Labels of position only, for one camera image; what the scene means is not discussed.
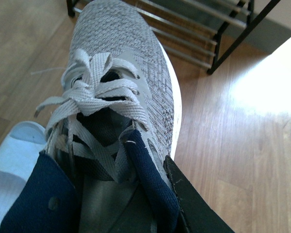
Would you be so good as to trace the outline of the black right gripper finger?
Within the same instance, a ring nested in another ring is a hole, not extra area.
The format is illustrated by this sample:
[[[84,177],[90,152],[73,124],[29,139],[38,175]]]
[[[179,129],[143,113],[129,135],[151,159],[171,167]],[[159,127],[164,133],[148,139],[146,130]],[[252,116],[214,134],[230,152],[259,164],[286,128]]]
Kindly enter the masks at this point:
[[[203,200],[170,156],[166,156],[163,166],[180,206],[175,232],[233,232],[233,230]]]

